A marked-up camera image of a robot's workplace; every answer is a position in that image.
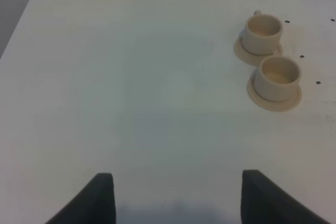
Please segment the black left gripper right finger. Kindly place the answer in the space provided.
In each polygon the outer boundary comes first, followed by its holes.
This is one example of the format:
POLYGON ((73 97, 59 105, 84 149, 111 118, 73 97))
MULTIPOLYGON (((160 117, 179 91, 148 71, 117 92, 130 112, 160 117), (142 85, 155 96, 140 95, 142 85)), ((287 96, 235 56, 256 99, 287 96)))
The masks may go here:
POLYGON ((247 223, 327 223, 262 172, 242 173, 240 218, 247 223))

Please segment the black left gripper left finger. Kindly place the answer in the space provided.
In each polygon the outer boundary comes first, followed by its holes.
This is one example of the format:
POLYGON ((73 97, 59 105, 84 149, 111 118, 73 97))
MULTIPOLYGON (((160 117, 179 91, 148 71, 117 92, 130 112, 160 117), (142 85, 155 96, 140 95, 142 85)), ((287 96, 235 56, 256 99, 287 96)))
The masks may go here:
POLYGON ((98 173, 56 215, 50 224, 116 223, 116 206, 113 176, 98 173))

